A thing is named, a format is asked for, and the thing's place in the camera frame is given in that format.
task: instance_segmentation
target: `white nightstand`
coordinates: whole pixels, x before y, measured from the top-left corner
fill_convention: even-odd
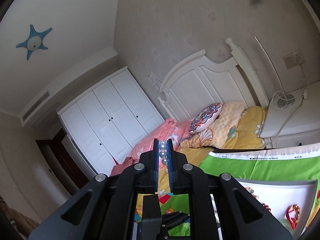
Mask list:
[[[288,108],[279,110],[274,108],[270,102],[260,134],[260,137],[264,138],[266,142],[277,135],[289,116],[303,100],[299,109],[295,111],[282,128],[279,136],[267,148],[293,147],[299,144],[307,145],[320,142],[320,82],[308,86],[307,90],[307,100],[302,99],[304,89],[290,93],[295,96],[295,102]]]

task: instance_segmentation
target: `starfish ceiling lamp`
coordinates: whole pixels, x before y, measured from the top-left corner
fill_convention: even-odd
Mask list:
[[[52,28],[44,31],[44,32],[37,32],[33,25],[30,25],[30,35],[29,38],[23,43],[20,43],[16,46],[16,48],[25,47],[28,50],[27,53],[27,60],[29,60],[32,52],[37,49],[48,49],[46,46],[43,45],[42,41],[44,37],[52,30]]]

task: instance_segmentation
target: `white bed headboard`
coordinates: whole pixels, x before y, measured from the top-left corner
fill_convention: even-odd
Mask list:
[[[261,107],[268,106],[269,100],[247,56],[231,38],[226,39],[226,44],[233,57],[225,62],[212,62],[203,49],[179,62],[164,78],[159,91],[164,92],[166,100],[158,100],[171,118],[191,120],[214,102],[237,101],[247,107],[255,106],[237,65],[247,76]]]

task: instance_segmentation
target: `floral pillow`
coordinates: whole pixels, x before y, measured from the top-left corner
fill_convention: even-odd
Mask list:
[[[190,124],[191,134],[199,133],[208,128],[217,119],[222,110],[222,103],[214,103],[203,109]]]
[[[203,146],[221,148],[228,136],[230,137],[235,131],[243,111],[243,103],[230,102],[224,104],[219,118],[205,130],[181,141],[180,146],[183,148],[199,148]]]

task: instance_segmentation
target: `metal screw head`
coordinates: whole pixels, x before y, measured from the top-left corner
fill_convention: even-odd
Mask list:
[[[134,168],[137,170],[137,171],[141,171],[144,169],[144,164],[143,163],[137,163]]]
[[[98,174],[96,175],[96,181],[104,181],[106,179],[106,176],[104,174]]]
[[[190,163],[187,163],[187,164],[183,165],[183,168],[186,171],[191,171],[193,169],[193,166]]]
[[[222,173],[221,174],[221,178],[223,180],[230,180],[231,179],[231,175],[229,173]]]

